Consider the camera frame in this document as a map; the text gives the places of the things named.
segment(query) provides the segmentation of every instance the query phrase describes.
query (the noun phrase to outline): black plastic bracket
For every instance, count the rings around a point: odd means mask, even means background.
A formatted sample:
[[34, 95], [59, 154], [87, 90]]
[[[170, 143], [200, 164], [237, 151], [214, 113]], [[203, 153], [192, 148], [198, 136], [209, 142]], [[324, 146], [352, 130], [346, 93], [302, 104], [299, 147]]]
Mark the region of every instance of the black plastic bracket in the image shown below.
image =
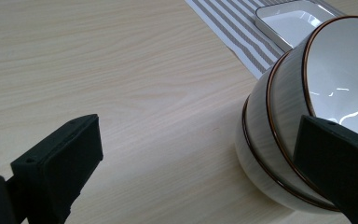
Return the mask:
[[352, 223], [358, 223], [358, 133], [303, 116], [294, 161]]
[[6, 183], [0, 177], [0, 218], [15, 219], [0, 223], [26, 217], [30, 224], [64, 223], [102, 159], [97, 115], [65, 123], [11, 163], [14, 175]]

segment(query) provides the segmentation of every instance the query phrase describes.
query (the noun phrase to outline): gray striped cloth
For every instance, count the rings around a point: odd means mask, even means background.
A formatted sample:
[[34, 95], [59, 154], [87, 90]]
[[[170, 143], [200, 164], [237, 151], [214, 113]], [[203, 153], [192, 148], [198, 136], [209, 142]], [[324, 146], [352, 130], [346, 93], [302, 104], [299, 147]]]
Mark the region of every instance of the gray striped cloth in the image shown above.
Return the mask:
[[[290, 0], [186, 0], [196, 13], [259, 79], [283, 51], [255, 26], [255, 10]], [[336, 16], [343, 15], [323, 0], [311, 0]]]

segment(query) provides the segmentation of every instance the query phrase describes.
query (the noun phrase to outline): white rectangular tray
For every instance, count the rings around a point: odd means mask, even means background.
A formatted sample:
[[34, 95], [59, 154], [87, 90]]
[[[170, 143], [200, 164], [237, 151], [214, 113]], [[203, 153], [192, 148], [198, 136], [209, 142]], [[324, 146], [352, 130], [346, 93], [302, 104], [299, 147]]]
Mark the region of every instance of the white rectangular tray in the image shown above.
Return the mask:
[[310, 1], [299, 0], [260, 7], [255, 12], [255, 25], [281, 49], [297, 46], [316, 27], [335, 15]]

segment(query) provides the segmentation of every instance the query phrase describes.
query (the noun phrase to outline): stacked bowl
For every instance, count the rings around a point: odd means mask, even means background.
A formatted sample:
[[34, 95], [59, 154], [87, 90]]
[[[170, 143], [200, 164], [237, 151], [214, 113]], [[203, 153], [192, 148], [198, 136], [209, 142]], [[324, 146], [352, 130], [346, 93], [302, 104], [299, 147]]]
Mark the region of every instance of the stacked bowl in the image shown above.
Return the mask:
[[358, 133], [357, 16], [323, 23], [270, 67], [243, 107], [236, 136], [243, 170], [271, 199], [295, 210], [337, 212], [293, 164], [302, 115]]

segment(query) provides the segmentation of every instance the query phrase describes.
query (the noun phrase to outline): light wood grain surface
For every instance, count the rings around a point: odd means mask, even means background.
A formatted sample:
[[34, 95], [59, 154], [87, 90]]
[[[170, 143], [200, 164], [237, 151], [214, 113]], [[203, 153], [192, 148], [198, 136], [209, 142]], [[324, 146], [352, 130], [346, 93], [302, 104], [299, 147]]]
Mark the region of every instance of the light wood grain surface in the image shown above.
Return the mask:
[[[358, 15], [357, 0], [329, 0]], [[184, 0], [0, 0], [0, 175], [97, 113], [104, 159], [67, 223], [345, 223], [285, 208], [241, 169], [256, 79]]]

